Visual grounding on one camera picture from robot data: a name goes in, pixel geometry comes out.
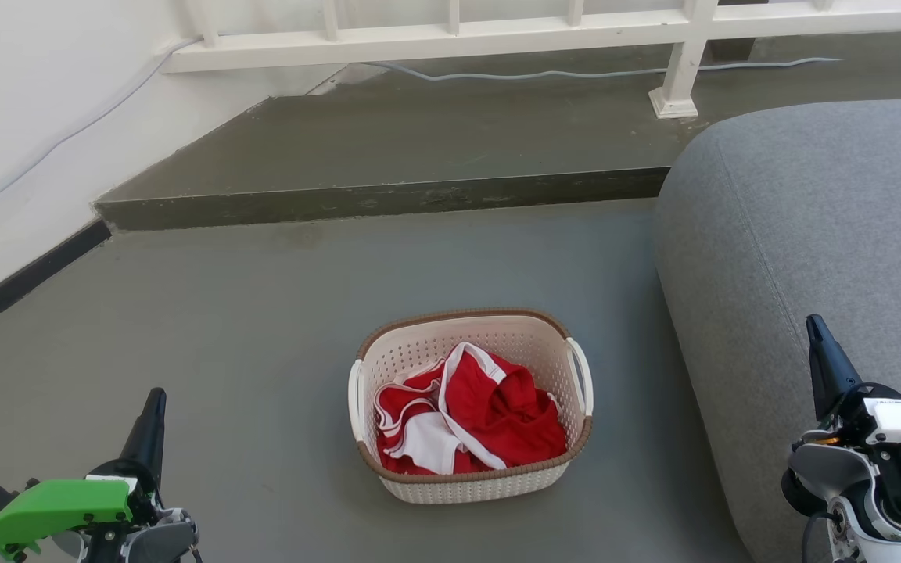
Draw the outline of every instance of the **white cable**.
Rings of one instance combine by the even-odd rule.
[[[158,69],[162,67],[166,60],[172,56],[172,53],[175,53],[179,49],[183,47],[192,45],[198,41],[200,38],[196,39],[187,39],[185,41],[180,41],[176,43],[161,56],[160,60],[158,60],[157,64],[151,67],[151,70],[148,71],[147,74],[143,75],[143,78],[138,80],[132,85],[128,86],[127,93],[124,94],[121,99],[117,100],[113,106],[110,106],[103,110],[100,114],[96,115],[96,117],[92,117],[88,119],[85,124],[78,126],[75,131],[68,133],[68,135],[64,135],[61,139],[58,139],[57,142],[51,144],[50,149],[43,151],[39,156],[35,156],[32,158],[31,163],[26,165],[25,167],[18,168],[17,171],[13,172],[13,174],[7,176],[7,181],[3,181],[0,184],[0,193],[3,193],[6,189],[10,188],[11,185],[18,182],[23,176],[28,174],[30,170],[33,170],[37,166],[37,164],[42,163],[47,156],[50,156],[51,152],[54,152],[54,149],[60,147],[62,143],[66,140],[74,138],[75,135],[78,135],[82,131],[86,131],[92,125],[96,124],[96,122],[100,121],[103,117],[107,117],[110,115],[116,108],[120,107],[122,103],[125,103],[131,96],[135,95],[135,93],[141,89],[142,86],[145,85],[148,80],[153,77]],[[791,62],[737,62],[730,64],[715,64],[709,66],[702,66],[698,68],[698,70],[729,70],[733,68],[787,68],[790,66],[796,66],[799,64],[806,64],[810,62],[836,62],[843,59],[833,59],[833,58],[825,58],[825,57],[811,57],[806,59],[799,59]],[[430,82],[441,82],[443,80],[457,80],[462,78],[476,78],[483,80],[528,80],[530,78],[541,78],[543,76],[568,76],[571,78],[613,78],[616,76],[635,76],[638,74],[664,74],[666,72],[665,68],[648,68],[646,70],[624,70],[619,72],[605,72],[604,74],[581,74],[580,72],[568,72],[564,70],[546,70],[544,72],[537,72],[536,74],[514,74],[514,75],[500,75],[500,74],[472,74],[472,72],[465,72],[464,74],[444,74],[443,76],[429,76],[428,74],[422,74],[422,72],[416,72],[411,68],[405,68],[404,66],[389,63],[389,62],[364,62],[360,64],[366,64],[371,66],[378,66],[382,68],[387,68],[390,70],[397,70],[400,72],[404,72],[405,74],[411,74],[417,78],[421,78],[423,80],[429,80]]]
[[[702,66],[698,70],[730,70],[733,68],[788,68],[799,64],[807,64],[810,62],[836,62],[843,59],[831,59],[826,57],[810,57],[807,59],[799,59],[790,62],[734,62],[729,64],[712,64]],[[614,78],[616,76],[636,76],[639,74],[664,74],[665,68],[647,68],[644,70],[622,70],[619,72],[604,72],[603,74],[582,74],[582,72],[569,72],[565,70],[546,70],[544,72],[536,72],[535,74],[474,74],[473,72],[461,72],[461,74],[444,74],[441,76],[430,76],[422,74],[398,64],[390,62],[361,62],[371,66],[379,66],[389,70],[397,70],[405,74],[411,74],[416,78],[429,80],[429,82],[443,82],[443,80],[461,80],[462,78],[476,78],[480,80],[529,80],[530,78],[542,78],[544,76],[568,76],[569,78]]]
[[[68,135],[62,136],[61,139],[58,139],[56,140],[56,142],[52,143],[50,149],[43,151],[43,153],[40,153],[39,156],[34,156],[33,158],[31,158],[30,164],[26,165],[25,167],[17,168],[17,170],[14,171],[13,174],[7,176],[6,181],[3,181],[0,184],[0,193],[3,193],[6,189],[9,188],[9,186],[14,185],[14,183],[18,182],[19,179],[27,174],[27,172],[33,170],[33,168],[35,168],[37,164],[42,163],[44,158],[47,158],[47,156],[49,156],[51,152],[54,152],[54,149],[57,149],[57,147],[61,146],[61,143],[64,143],[68,139],[74,138],[75,135],[78,135],[82,131],[86,131],[86,129],[89,129],[92,125],[96,124],[97,121],[100,121],[100,119],[102,119],[103,117],[110,115],[116,108],[120,107],[120,104],[125,103],[125,101],[127,101],[131,96],[135,95],[135,92],[140,90],[141,86],[144,86],[144,84],[149,79],[151,79],[151,77],[153,77],[156,72],[158,72],[158,69],[161,68],[162,64],[164,64],[169,57],[171,57],[172,53],[175,53],[176,51],[182,49],[183,47],[186,47],[187,45],[192,45],[197,41],[200,41],[200,39],[188,39],[186,41],[180,41],[179,43],[176,43],[175,45],[170,47],[165,52],[165,54],[162,55],[161,60],[158,61],[158,63],[155,64],[147,74],[144,74],[143,78],[128,86],[128,92],[124,94],[121,99],[117,100],[117,102],[114,103],[113,106],[106,108],[99,115],[96,115],[96,117],[89,118],[87,121],[85,121],[85,124],[78,126],[75,131],[68,133]]]

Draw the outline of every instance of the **beige plastic basket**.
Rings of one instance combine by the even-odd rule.
[[[402,475],[378,457],[373,396],[412,368],[441,359],[458,342],[471,342],[530,369],[537,387],[555,395],[569,451],[536,464],[462,475]],[[579,455],[593,427],[593,380],[579,343],[554,318],[535,310],[461,310],[410,318],[366,339],[350,369],[350,425],[361,456],[385,487],[416,504],[487,501],[543,489]]]

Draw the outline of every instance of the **gray fabric upholstery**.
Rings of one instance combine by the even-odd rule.
[[[815,424],[805,316],[822,314],[865,381],[901,392],[901,100],[716,124],[655,212],[662,288],[736,527],[758,563],[795,562],[804,518],[780,478]]]

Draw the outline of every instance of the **red and white garment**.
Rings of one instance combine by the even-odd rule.
[[[403,379],[375,395],[378,452],[390,471],[472,473],[565,453],[555,398],[533,387],[528,368],[462,342]]]

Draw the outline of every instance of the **green robot part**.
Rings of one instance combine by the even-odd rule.
[[[126,481],[56,479],[26,489],[0,512],[0,553],[15,560],[37,540],[89,525],[130,518]]]

